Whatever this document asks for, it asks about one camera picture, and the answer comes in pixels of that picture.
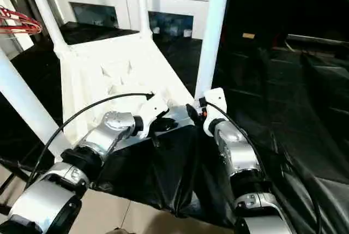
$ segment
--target glass panel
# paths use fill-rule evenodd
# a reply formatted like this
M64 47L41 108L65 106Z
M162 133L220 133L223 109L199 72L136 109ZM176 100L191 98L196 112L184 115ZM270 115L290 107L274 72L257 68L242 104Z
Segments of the glass panel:
M111 6L92 5L70 2L78 23L118 28L115 8Z
M149 21L154 34L191 37L194 17L151 11Z

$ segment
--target black fabric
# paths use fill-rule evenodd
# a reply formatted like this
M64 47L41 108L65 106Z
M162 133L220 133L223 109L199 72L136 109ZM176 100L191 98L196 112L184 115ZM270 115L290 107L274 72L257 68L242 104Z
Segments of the black fabric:
M70 44L133 33L72 23L62 32ZM193 93L201 42L156 35L154 41ZM239 51L225 45L219 51L214 86L223 87L229 115L249 134L295 229L315 233L314 210L304 186L281 156L293 164L319 201L323 233L349 233L348 63L257 47ZM61 124L59 62L52 44L36 45L13 64ZM5 99L0 104L8 121L1 156L24 156L37 139ZM236 223L230 209L234 200L230 182L214 142L200 126L114 153L94 188L178 217L226 227Z
M229 114L254 142L298 233L315 233L312 203L267 149L284 154L308 182L321 206L323 233L348 233L347 76L347 63L338 59L221 51L215 85L225 89Z

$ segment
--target cable connector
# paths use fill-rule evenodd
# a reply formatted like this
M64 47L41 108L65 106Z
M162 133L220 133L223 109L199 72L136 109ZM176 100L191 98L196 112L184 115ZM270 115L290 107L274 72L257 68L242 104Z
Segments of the cable connector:
M207 100L205 97L202 97L198 99L198 102L200 103L200 107L206 107L207 106Z

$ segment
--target cabinet door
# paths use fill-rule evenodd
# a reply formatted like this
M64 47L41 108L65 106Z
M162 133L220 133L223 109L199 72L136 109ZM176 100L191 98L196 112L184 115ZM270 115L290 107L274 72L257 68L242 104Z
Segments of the cabinet door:
M130 29L126 0L57 0L63 14L64 23L68 21L93 23Z
M147 0L148 10L160 13L193 16L192 38L203 39L208 13L207 1ZM138 0L127 0L131 29L140 29Z

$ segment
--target white pole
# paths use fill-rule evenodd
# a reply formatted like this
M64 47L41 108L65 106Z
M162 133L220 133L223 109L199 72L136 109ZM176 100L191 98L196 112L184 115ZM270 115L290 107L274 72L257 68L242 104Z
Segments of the white pole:
M2 49L0 49L0 92L43 143L46 143L55 130L58 129L58 125L36 98ZM52 142L49 150L57 157L67 148L71 148L71 145L64 134L60 133Z
M149 25L149 14L147 9L147 0L138 0L140 23L141 23L141 35L143 37L151 37L152 32Z
M55 49L67 50L68 46L63 39L61 31L59 30L58 24L55 20L55 17L53 16L47 0L35 0L35 2L39 8L41 17L43 17L52 42L55 45Z
M206 30L201 47L195 99L211 89L227 0L209 0Z

